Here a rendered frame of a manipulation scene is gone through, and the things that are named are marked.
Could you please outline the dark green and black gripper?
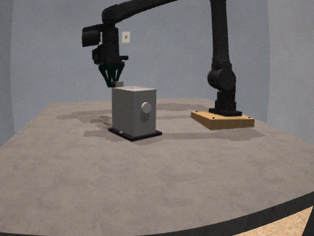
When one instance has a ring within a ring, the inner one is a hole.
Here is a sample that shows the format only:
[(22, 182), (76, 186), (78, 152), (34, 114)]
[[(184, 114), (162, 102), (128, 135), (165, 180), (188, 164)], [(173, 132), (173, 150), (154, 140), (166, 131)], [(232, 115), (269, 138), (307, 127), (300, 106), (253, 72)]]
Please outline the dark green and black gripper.
[[(103, 75), (108, 88), (111, 87), (111, 77), (113, 81), (119, 81), (119, 77), (124, 68), (124, 62), (122, 62), (122, 60), (128, 60), (128, 59), (129, 59), (128, 56), (119, 55), (119, 42), (118, 41), (114, 41), (114, 43), (112, 43), (112, 41), (103, 43), (103, 56), (97, 59), (94, 59), (94, 64), (103, 63), (103, 64), (98, 65), (98, 69)], [(101, 62), (101, 60), (103, 62)], [(117, 70), (117, 74), (116, 74), (116, 70)]]

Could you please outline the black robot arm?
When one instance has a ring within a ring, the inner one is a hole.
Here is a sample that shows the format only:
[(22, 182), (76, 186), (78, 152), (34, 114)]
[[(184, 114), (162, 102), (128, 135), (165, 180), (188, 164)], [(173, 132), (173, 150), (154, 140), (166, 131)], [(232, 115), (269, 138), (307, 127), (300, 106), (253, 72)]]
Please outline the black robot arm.
[[(115, 24), (140, 12), (173, 1), (177, 0), (131, 0), (104, 9), (101, 15), (103, 24), (82, 29), (82, 47), (99, 45), (101, 32), (102, 43), (119, 41), (119, 29), (115, 27)], [(242, 111), (235, 111), (236, 76), (229, 60), (226, 0), (210, 0), (210, 2), (213, 58), (211, 71), (208, 73), (208, 84), (220, 92), (217, 92), (215, 108), (209, 108), (209, 113), (224, 117), (241, 117)], [(93, 61), (101, 56), (103, 56), (103, 44), (98, 46), (98, 50), (97, 48), (92, 50)]]

